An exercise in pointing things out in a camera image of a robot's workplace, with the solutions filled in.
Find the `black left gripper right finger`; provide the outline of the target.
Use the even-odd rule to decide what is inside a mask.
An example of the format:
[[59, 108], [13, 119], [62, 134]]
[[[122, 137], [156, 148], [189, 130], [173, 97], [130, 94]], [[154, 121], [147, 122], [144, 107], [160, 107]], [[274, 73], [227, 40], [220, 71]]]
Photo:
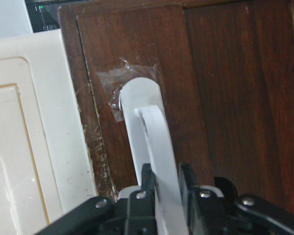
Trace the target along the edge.
[[200, 185], [189, 164], [179, 165], [187, 225], [193, 235], [294, 235], [294, 215], [261, 197], [237, 195], [231, 181]]

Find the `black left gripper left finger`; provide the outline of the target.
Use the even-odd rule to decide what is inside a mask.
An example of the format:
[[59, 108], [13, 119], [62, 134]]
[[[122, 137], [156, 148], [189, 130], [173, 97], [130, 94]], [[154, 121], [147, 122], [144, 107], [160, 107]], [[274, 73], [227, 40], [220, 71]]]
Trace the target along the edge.
[[116, 203], [97, 196], [38, 232], [40, 235], [155, 235], [155, 175], [142, 166], [142, 187]]

